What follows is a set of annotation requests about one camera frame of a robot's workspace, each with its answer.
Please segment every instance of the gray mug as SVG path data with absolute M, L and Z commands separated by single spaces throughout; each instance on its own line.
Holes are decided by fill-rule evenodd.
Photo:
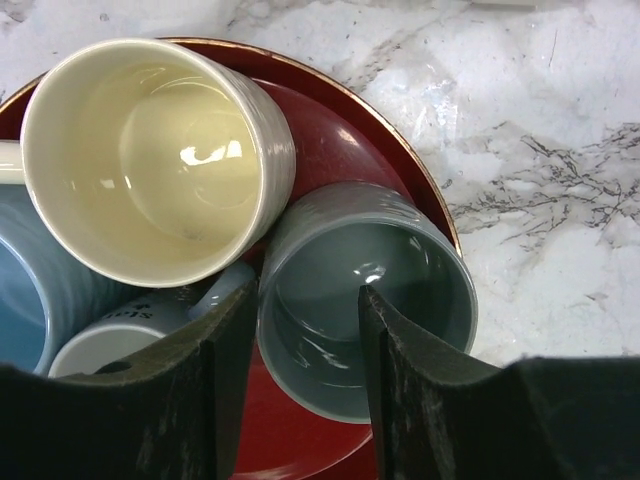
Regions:
M 358 327 L 365 284 L 463 352 L 476 331 L 469 271 L 399 193 L 349 182 L 298 200 L 267 249 L 257 341 L 273 379 L 293 400 L 347 423 L 370 421 Z

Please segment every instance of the blue mug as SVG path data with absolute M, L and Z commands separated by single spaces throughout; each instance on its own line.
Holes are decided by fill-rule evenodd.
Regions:
M 71 337 L 140 293 L 72 257 L 24 186 L 0 185 L 0 363 L 46 374 Z

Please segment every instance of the ceramic cup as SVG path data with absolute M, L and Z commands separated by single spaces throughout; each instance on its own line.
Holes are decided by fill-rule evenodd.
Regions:
M 154 290 L 105 315 L 60 350 L 49 377 L 93 374 L 204 315 L 254 277 L 242 262 L 227 270 L 204 295 L 191 285 Z
M 365 183 L 320 188 L 282 217 L 267 249 L 257 340 L 267 369 L 323 417 L 368 423 L 358 290 L 373 285 L 400 312 L 461 351 L 477 300 L 446 237 L 395 191 Z
M 35 89 L 20 138 L 0 143 L 0 183 L 25 183 L 82 263 L 146 287 L 230 265 L 282 212 L 295 177 L 271 97 L 161 40 L 109 40 L 62 61 Z
M 69 255 L 23 186 L 0 186 L 0 363 L 46 374 L 67 340 L 139 292 Z

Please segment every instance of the textured mug exterior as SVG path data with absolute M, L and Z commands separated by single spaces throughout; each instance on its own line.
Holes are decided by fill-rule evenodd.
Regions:
M 243 74 L 202 57 L 229 82 L 240 97 L 240 108 L 256 141 L 261 163 L 261 215 L 249 245 L 257 242 L 283 212 L 293 191 L 296 151 L 289 124 L 276 102 L 260 86 Z
M 74 334 L 141 291 L 95 273 L 67 253 L 42 223 L 24 186 L 0 186 L 0 243 L 29 273 L 42 301 L 45 342 L 33 373 L 46 374 Z

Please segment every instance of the gray marble veining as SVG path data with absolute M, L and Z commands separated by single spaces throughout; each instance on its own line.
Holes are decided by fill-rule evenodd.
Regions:
M 122 35 L 264 46 L 362 95 L 443 190 L 478 286 L 472 353 L 640 353 L 640 4 L 0 0 L 4 97 Z

